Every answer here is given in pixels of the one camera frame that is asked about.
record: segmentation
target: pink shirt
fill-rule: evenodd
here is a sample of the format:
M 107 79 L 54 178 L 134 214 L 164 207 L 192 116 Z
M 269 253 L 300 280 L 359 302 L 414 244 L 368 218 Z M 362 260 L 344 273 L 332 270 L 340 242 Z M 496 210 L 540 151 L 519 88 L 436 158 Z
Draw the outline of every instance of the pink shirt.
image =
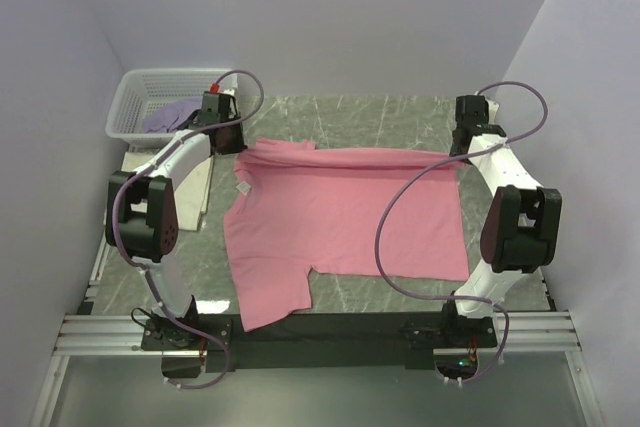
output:
M 267 139 L 238 155 L 234 171 L 250 190 L 225 215 L 224 233 L 244 329 L 311 307 L 310 269 L 379 275 L 373 242 L 384 208 L 407 180 L 445 157 Z M 468 279 L 455 169 L 427 174 L 389 215 L 381 257 L 390 275 Z

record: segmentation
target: gray wall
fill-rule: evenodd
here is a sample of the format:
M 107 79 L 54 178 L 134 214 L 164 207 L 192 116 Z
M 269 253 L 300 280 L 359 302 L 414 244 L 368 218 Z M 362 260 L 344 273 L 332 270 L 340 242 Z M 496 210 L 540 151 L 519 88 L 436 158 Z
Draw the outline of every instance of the gray wall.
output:
M 0 425 L 21 426 L 91 272 L 122 68 L 83 0 L 0 8 Z
M 467 92 L 504 75 L 544 0 L 91 0 L 125 70 L 254 70 L 269 93 Z
M 549 100 L 546 128 L 516 150 L 564 196 L 547 279 L 571 311 L 612 426 L 640 425 L 639 32 L 640 0 L 546 0 L 506 75 Z M 498 99 L 508 132 L 539 115 L 511 88 Z

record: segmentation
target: beige cloth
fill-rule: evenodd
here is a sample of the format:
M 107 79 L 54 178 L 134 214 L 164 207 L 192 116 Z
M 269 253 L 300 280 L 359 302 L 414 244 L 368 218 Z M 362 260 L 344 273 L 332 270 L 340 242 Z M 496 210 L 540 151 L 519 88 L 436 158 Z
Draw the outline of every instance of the beige cloth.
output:
M 122 162 L 122 170 L 131 172 L 150 161 L 154 155 L 154 153 L 127 152 Z M 179 229 L 197 231 L 200 228 L 200 218 L 207 212 L 209 204 L 212 166 L 213 158 L 209 157 L 193 169 L 176 190 Z M 147 204 L 134 205 L 132 208 L 136 212 L 146 212 Z

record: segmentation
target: green marble surface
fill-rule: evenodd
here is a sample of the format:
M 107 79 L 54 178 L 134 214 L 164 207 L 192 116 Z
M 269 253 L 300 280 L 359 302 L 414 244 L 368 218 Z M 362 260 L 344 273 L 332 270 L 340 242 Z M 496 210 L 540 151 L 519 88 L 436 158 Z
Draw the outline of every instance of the green marble surface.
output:
M 454 101 L 434 97 L 344 96 L 268 97 L 245 127 L 249 145 L 258 137 L 301 141 L 318 148 L 396 147 L 448 152 L 454 125 Z M 209 209 L 199 232 L 180 232 L 176 255 L 183 276 L 205 310 L 239 312 L 222 232 L 222 217 L 238 194 L 233 175 L 235 156 L 215 160 Z M 469 166 L 458 170 L 465 243 L 470 271 L 480 259 L 479 238 L 491 195 L 482 177 Z M 150 307 L 140 276 L 109 249 L 102 261 L 100 288 L 93 314 L 129 314 Z M 414 291 L 448 294 L 459 282 L 398 279 Z M 309 276 L 312 312 L 403 312 L 439 310 L 439 302 L 419 301 L 389 288 L 379 277 L 317 274 Z M 509 310 L 549 310 L 541 274 L 514 286 Z

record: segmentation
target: white basket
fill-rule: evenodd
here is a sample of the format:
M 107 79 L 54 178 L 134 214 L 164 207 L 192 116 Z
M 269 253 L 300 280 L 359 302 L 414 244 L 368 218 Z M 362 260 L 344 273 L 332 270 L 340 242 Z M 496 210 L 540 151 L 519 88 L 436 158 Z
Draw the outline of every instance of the white basket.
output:
M 225 72 L 223 69 L 137 69 L 127 72 L 111 103 L 105 127 L 107 135 L 134 147 L 164 147 L 173 134 L 144 134 L 140 132 L 142 119 L 171 102 L 201 97 Z M 220 85 L 221 92 L 231 95 L 236 95 L 237 89 L 237 75 L 230 75 Z

